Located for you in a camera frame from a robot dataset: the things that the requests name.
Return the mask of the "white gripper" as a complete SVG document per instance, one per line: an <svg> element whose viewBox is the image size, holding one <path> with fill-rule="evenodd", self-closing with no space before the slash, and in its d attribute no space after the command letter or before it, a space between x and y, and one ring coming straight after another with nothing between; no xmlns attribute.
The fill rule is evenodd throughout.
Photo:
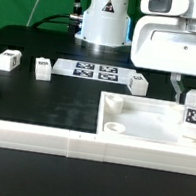
<svg viewBox="0 0 196 196"><path fill-rule="evenodd" d="M196 0L141 0L131 60L140 68L173 72L175 102L185 91L182 74L196 75Z"/></svg>

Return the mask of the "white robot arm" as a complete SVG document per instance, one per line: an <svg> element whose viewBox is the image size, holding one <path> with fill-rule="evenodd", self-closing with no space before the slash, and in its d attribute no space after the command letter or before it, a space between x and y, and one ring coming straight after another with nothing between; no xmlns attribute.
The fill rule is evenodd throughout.
<svg viewBox="0 0 196 196"><path fill-rule="evenodd" d="M91 0L76 42L105 52L129 47L134 66L168 71L180 94L181 76L196 76L196 0L141 0L144 16L132 32L128 3Z"/></svg>

